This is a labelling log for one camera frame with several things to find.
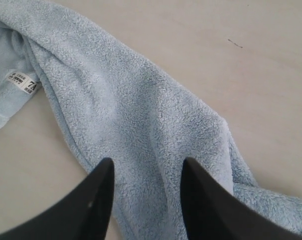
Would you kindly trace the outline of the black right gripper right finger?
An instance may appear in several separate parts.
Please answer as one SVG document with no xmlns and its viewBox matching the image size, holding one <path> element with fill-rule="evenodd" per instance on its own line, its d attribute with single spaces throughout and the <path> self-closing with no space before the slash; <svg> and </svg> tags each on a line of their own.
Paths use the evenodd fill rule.
<svg viewBox="0 0 302 240">
<path fill-rule="evenodd" d="M 302 240 L 302 200 L 236 183 L 229 193 L 191 157 L 183 162 L 181 209 L 190 240 Z"/>
</svg>

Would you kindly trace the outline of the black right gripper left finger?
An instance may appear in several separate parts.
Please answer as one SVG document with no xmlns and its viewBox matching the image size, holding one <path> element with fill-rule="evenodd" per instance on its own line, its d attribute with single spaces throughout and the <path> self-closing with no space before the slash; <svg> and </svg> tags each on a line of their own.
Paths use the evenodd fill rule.
<svg viewBox="0 0 302 240">
<path fill-rule="evenodd" d="M 104 158 L 51 208 L 0 234 L 0 240 L 103 240 L 114 196 L 114 163 Z"/>
</svg>

